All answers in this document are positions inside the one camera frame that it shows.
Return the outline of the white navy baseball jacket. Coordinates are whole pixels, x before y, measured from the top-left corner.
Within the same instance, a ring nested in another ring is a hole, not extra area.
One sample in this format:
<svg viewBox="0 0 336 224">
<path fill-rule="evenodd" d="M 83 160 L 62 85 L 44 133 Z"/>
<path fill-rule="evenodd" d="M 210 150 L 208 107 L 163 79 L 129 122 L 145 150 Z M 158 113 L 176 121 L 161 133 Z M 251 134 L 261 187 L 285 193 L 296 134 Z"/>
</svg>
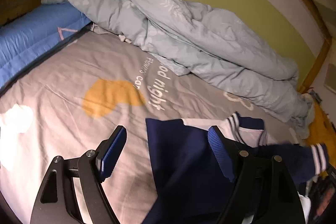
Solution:
<svg viewBox="0 0 336 224">
<path fill-rule="evenodd" d="M 220 122 L 147 119 L 157 199 L 145 223 L 218 223 L 233 184 L 222 174 L 210 147 L 208 131 L 212 126 L 217 126 L 225 138 L 254 151 L 265 147 L 280 155 L 296 190 L 323 172 L 329 163 L 324 144 L 271 144 L 263 120 L 239 113 Z"/>
</svg>

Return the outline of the black puffer jacket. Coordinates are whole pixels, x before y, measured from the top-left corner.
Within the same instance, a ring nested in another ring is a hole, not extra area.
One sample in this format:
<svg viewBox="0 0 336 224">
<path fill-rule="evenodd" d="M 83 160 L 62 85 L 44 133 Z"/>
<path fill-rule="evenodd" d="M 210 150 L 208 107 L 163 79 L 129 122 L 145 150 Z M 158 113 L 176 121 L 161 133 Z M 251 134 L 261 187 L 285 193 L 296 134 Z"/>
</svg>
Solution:
<svg viewBox="0 0 336 224">
<path fill-rule="evenodd" d="M 311 208 L 307 223 L 335 223 L 335 168 L 327 169 L 307 183 Z"/>
</svg>

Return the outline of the yellow plush pillow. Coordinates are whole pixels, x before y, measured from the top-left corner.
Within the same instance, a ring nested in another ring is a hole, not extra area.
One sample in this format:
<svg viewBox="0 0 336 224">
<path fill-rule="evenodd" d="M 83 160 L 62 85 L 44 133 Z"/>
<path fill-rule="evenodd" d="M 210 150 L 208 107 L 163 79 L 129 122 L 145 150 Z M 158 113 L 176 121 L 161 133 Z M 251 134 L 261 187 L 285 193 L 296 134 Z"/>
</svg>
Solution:
<svg viewBox="0 0 336 224">
<path fill-rule="evenodd" d="M 335 154 L 335 130 L 321 106 L 315 99 L 313 102 L 315 117 L 309 125 L 309 137 L 304 142 L 306 144 L 324 143 L 328 153 Z"/>
</svg>

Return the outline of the grey printed bed sheet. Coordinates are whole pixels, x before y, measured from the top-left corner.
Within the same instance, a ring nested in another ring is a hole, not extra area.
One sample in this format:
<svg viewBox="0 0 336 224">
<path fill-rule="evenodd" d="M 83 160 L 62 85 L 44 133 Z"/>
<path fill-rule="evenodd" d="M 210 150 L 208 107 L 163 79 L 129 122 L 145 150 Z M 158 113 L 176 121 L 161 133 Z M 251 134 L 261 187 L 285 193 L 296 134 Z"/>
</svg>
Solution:
<svg viewBox="0 0 336 224">
<path fill-rule="evenodd" d="M 141 223 L 157 198 L 146 118 L 204 126 L 234 112 L 263 119 L 270 141 L 298 142 L 291 123 L 248 100 L 195 75 L 177 76 L 115 35 L 86 32 L 1 97 L 1 192 L 29 223 L 51 160 L 79 157 L 122 125 L 126 145 L 103 188 L 120 222 Z"/>
</svg>

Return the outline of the blue pillow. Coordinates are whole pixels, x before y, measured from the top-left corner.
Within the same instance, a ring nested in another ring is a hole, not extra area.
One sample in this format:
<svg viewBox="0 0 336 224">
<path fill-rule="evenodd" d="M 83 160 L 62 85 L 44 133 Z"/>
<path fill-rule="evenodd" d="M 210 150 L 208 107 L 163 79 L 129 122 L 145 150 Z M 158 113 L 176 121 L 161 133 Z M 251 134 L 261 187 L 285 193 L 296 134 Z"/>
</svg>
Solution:
<svg viewBox="0 0 336 224">
<path fill-rule="evenodd" d="M 90 22 L 66 2 L 41 5 L 1 27 L 1 88 Z"/>
</svg>

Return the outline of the grey-blue rumpled duvet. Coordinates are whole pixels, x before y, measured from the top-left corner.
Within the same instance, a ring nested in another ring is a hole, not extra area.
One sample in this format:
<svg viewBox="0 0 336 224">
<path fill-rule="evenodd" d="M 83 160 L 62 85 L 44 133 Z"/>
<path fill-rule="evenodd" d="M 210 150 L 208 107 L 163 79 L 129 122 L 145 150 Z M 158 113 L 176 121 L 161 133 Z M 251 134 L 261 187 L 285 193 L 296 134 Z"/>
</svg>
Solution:
<svg viewBox="0 0 336 224">
<path fill-rule="evenodd" d="M 309 136 L 314 107 L 311 98 L 296 91 L 297 64 L 233 12 L 184 0 L 42 0 L 63 2 L 152 54 L 176 75 L 192 73 L 292 122 L 302 139 Z"/>
</svg>

